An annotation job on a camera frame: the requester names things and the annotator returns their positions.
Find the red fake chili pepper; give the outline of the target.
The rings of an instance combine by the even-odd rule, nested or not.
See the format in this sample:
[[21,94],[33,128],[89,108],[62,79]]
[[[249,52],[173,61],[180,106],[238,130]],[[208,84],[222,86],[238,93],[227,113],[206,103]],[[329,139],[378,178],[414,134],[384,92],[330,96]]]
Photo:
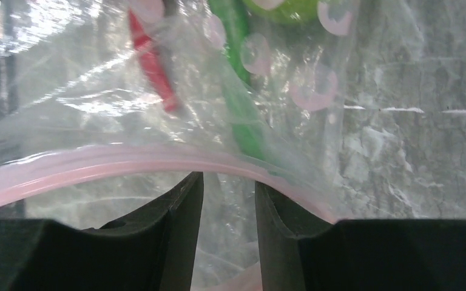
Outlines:
[[176,111],[180,102],[160,61],[158,50],[154,47],[152,38],[144,31],[140,20],[131,8],[128,9],[128,21],[133,49],[137,53],[140,68],[151,87],[161,98],[164,111]]

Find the green fake apple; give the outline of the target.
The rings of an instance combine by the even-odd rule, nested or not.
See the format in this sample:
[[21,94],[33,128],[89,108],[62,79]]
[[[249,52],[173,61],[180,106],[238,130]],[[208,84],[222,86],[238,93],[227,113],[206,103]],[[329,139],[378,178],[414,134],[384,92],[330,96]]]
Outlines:
[[243,1],[250,12],[279,24],[301,24],[317,19],[318,1]]

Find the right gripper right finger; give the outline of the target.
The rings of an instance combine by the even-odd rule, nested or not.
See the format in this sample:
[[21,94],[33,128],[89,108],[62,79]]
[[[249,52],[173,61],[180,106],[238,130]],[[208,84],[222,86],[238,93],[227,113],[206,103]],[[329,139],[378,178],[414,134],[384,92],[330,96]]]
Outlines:
[[466,219],[327,222],[255,185],[264,290],[466,290]]

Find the clear zip top bag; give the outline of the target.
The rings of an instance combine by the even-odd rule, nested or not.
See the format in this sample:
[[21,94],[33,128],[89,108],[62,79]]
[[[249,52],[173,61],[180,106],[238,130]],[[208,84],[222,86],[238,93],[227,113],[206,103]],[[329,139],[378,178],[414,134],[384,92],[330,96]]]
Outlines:
[[[318,1],[317,19],[279,24],[245,6],[241,61],[266,159],[244,155],[223,81],[235,81],[223,24],[209,1],[0,1],[0,216],[23,216],[18,179],[76,162],[159,153],[256,170],[325,213],[419,217],[405,202],[346,194],[337,181],[347,68],[377,1]],[[180,106],[165,112],[133,49],[131,8],[158,50]],[[18,170],[22,162],[35,162]]]

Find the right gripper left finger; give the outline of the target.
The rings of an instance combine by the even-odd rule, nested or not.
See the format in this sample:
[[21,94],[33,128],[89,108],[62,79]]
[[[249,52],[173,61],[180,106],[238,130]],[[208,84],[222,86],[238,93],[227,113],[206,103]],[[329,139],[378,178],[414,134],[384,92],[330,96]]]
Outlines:
[[201,172],[99,229],[0,219],[0,290],[189,290]]

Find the green fake chili pepper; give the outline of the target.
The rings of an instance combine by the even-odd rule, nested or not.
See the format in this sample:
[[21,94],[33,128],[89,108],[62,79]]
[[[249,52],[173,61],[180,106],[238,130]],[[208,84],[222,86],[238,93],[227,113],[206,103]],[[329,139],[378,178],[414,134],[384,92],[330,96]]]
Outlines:
[[223,96],[231,117],[232,135],[240,151],[264,161],[263,128],[248,87],[251,74],[241,61],[242,43],[249,33],[248,14],[242,1],[209,1],[211,13],[218,17],[225,30],[226,43],[223,53],[235,74],[235,81],[223,81]]

